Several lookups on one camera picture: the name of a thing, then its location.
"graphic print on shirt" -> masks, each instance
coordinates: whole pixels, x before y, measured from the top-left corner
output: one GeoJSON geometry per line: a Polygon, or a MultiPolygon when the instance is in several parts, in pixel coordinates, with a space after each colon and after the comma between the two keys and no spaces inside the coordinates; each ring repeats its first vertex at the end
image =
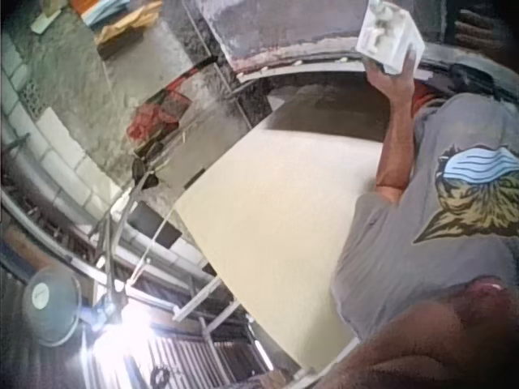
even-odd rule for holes
{"type": "Polygon", "coordinates": [[[415,239],[519,236],[519,154],[506,147],[491,150],[451,148],[440,157],[435,187],[441,209],[415,239]]]}

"beige board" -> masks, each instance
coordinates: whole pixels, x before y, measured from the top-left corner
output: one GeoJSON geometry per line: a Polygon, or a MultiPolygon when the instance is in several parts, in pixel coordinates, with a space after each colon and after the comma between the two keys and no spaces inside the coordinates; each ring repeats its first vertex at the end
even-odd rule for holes
{"type": "MultiPolygon", "coordinates": [[[[309,114],[308,106],[283,105],[220,158],[177,210],[260,326],[299,365],[320,371],[354,337],[337,315],[330,280],[381,143],[278,130],[290,116],[309,114]]],[[[363,114],[332,118],[320,108],[320,120],[305,122],[363,126],[363,114]]]]}

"hand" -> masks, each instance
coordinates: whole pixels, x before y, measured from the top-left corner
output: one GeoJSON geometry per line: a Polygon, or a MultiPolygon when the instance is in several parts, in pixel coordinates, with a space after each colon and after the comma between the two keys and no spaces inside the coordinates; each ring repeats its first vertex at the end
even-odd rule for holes
{"type": "Polygon", "coordinates": [[[393,107],[410,104],[414,94],[415,62],[416,53],[410,50],[405,56],[402,72],[399,75],[386,75],[375,61],[365,58],[367,80],[389,99],[393,107]]]}

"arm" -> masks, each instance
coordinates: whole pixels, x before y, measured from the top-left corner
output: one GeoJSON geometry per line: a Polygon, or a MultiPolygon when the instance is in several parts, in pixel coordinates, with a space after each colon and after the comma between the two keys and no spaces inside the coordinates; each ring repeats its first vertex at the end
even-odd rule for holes
{"type": "Polygon", "coordinates": [[[367,79],[391,105],[391,117],[376,174],[375,191],[398,203],[410,182],[414,163],[414,132],[411,107],[414,94],[414,53],[409,52],[400,75],[382,73],[371,60],[365,61],[367,79]]]}

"gray t-shirt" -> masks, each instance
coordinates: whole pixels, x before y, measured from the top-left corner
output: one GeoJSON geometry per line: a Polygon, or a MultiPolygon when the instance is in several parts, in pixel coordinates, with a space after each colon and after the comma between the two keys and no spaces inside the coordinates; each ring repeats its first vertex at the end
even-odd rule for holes
{"type": "Polygon", "coordinates": [[[480,276],[517,284],[519,113],[462,94],[415,121],[417,156],[398,205],[361,196],[332,282],[364,340],[418,301],[480,276]]]}

